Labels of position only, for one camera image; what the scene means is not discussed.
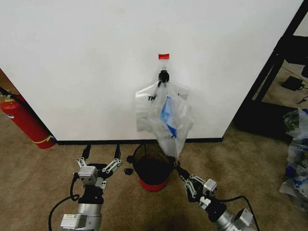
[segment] white wall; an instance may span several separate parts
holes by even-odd
[[[308,36],[308,14],[304,17],[301,24],[298,26],[294,35],[297,36]]]
[[[191,89],[189,138],[222,137],[301,2],[5,1],[0,67],[58,140],[152,139],[134,93],[170,53],[170,80]]]

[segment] pile of plastic bags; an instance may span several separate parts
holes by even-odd
[[[287,180],[279,191],[291,195],[294,204],[308,212],[308,110],[298,109],[283,118],[286,134],[293,140],[288,150]]]

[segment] black trash bag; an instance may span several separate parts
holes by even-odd
[[[133,167],[146,184],[161,184],[174,169],[175,158],[166,156],[158,144],[141,144],[133,155]]]

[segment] fire extinguisher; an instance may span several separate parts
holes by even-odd
[[[3,94],[9,93],[0,88]],[[55,144],[53,136],[34,116],[30,106],[21,95],[8,95],[0,103],[1,110],[35,143],[39,148],[50,148]]]

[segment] black baseboard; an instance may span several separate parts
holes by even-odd
[[[187,139],[186,143],[222,142],[223,138]],[[57,141],[58,145],[87,145],[87,144],[141,144],[156,143],[157,140],[110,140],[110,141]]]

